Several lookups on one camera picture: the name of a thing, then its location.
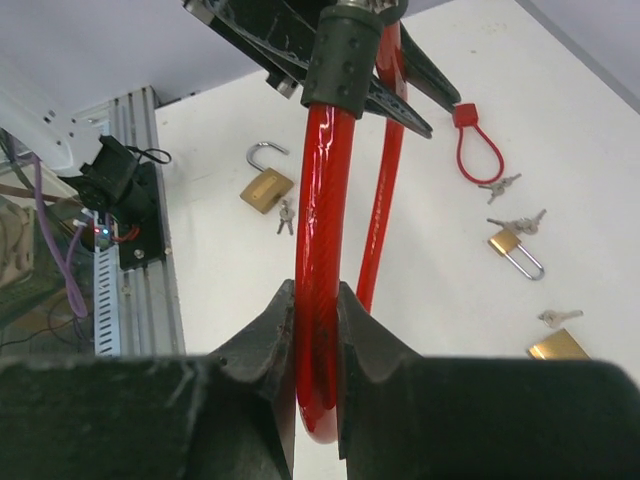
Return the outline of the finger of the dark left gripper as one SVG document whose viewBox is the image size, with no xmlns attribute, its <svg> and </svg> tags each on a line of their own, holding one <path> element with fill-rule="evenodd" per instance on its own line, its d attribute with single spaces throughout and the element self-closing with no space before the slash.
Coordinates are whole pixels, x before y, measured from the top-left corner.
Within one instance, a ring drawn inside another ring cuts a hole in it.
<svg viewBox="0 0 640 480">
<path fill-rule="evenodd" d="M 184 8 L 277 78 L 302 85 L 302 105 L 369 111 L 428 138 L 431 126 L 374 75 L 400 1 L 187 1 Z"/>
<path fill-rule="evenodd" d="M 403 23 L 399 21 L 398 25 L 402 78 L 446 112 L 452 113 L 461 102 L 459 91 L 417 45 Z"/>
</svg>

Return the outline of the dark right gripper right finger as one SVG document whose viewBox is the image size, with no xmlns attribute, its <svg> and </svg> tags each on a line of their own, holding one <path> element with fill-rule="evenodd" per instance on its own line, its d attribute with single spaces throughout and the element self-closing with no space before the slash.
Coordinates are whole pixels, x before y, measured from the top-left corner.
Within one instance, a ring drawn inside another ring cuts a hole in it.
<svg viewBox="0 0 640 480">
<path fill-rule="evenodd" d="M 635 479 L 639 390 L 594 360 L 425 357 L 339 288 L 339 456 L 351 479 Z"/>
</svg>

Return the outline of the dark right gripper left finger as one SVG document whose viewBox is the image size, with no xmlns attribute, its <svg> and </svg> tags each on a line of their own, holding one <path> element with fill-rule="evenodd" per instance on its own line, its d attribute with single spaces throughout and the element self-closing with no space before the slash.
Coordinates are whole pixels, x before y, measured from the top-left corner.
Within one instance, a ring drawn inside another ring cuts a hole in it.
<svg viewBox="0 0 640 480">
<path fill-rule="evenodd" d="M 5 357 L 5 479 L 289 479 L 292 281 L 207 355 Z"/>
</svg>

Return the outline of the red thin-cable padlock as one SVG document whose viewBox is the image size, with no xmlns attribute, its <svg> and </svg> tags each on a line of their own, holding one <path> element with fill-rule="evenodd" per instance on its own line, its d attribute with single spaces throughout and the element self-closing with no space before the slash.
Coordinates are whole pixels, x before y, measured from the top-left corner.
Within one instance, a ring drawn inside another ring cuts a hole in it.
<svg viewBox="0 0 640 480">
<path fill-rule="evenodd" d="M 475 103 L 461 103 L 452 113 L 453 127 L 457 132 L 455 160 L 461 175 L 479 186 L 495 183 L 503 177 L 505 160 L 500 148 L 485 133 L 480 125 L 479 112 Z M 491 153 L 495 159 L 495 171 L 485 172 L 473 166 L 482 154 Z"/>
</svg>

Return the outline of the thick red cable lock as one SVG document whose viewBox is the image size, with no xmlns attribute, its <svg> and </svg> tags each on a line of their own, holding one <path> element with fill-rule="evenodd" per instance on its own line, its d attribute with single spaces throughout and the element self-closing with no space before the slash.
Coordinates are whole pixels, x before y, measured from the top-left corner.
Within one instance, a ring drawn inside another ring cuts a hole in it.
<svg viewBox="0 0 640 480">
<path fill-rule="evenodd" d="M 295 262 L 295 373 L 299 411 L 320 444 L 338 438 L 337 303 L 349 168 L 357 120 L 308 109 Z"/>
</svg>

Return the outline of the silver keys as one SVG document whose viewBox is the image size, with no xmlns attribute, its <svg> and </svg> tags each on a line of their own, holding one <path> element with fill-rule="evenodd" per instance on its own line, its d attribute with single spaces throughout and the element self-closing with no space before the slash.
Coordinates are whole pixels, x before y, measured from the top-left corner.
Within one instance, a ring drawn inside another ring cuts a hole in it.
<svg viewBox="0 0 640 480">
<path fill-rule="evenodd" d="M 486 185 L 479 185 L 480 189 L 490 191 L 490 197 L 487 200 L 487 204 L 491 205 L 498 197 L 502 196 L 506 190 L 513 185 L 515 181 L 522 177 L 521 173 L 513 176 L 501 178 L 493 183 Z"/>
</svg>

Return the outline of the medium brass padlock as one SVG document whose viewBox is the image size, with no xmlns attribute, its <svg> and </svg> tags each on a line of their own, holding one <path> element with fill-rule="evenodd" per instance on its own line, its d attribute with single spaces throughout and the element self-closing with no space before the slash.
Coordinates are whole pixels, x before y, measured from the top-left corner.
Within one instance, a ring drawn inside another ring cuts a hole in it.
<svg viewBox="0 0 640 480">
<path fill-rule="evenodd" d="M 560 329 L 527 350 L 537 360 L 589 360 L 589 354 L 566 330 Z"/>
</svg>

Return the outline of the key of medium padlock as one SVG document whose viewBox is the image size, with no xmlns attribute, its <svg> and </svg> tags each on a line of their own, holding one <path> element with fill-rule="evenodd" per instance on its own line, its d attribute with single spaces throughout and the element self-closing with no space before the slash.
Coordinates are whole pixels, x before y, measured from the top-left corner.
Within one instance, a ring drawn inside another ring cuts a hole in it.
<svg viewBox="0 0 640 480">
<path fill-rule="evenodd" d="M 579 318 L 584 315 L 584 311 L 577 309 L 571 311 L 545 310 L 537 318 L 551 329 L 559 328 L 565 321 Z"/>
</svg>

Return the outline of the small brass long-shackle padlock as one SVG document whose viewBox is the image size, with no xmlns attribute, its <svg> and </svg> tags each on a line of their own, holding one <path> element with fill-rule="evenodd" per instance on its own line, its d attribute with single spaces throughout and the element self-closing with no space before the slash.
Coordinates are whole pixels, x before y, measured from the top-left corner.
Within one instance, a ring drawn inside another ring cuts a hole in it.
<svg viewBox="0 0 640 480">
<path fill-rule="evenodd" d="M 501 257 L 506 258 L 525 278 L 530 281 L 540 281 L 545 276 L 544 266 L 522 245 L 519 238 L 521 234 L 535 235 L 539 231 L 541 220 L 547 210 L 542 209 L 532 217 L 523 217 L 511 221 L 487 218 L 486 221 L 500 227 L 500 230 L 491 236 L 487 243 Z M 535 272 L 530 273 L 513 256 L 513 252 L 520 252 L 535 267 Z"/>
</svg>

